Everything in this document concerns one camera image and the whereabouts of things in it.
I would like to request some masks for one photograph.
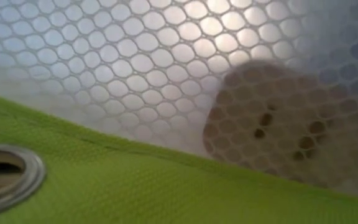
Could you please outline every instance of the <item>hexagonal mesh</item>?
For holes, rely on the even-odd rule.
[[[0,0],[0,95],[358,195],[358,1]]]

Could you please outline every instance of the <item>silver grommet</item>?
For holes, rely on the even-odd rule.
[[[23,147],[0,145],[0,211],[38,189],[46,170],[41,158]]]

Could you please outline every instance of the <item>white mesh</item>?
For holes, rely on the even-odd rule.
[[[356,0],[0,0],[0,95],[358,194]]]

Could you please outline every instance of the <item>lime green fabric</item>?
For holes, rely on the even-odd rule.
[[[0,223],[358,223],[358,198],[107,136],[0,99],[0,144],[47,179]]]

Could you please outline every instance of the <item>metal grommet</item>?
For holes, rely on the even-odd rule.
[[[23,201],[45,178],[38,155],[23,147],[0,145],[0,211]]]

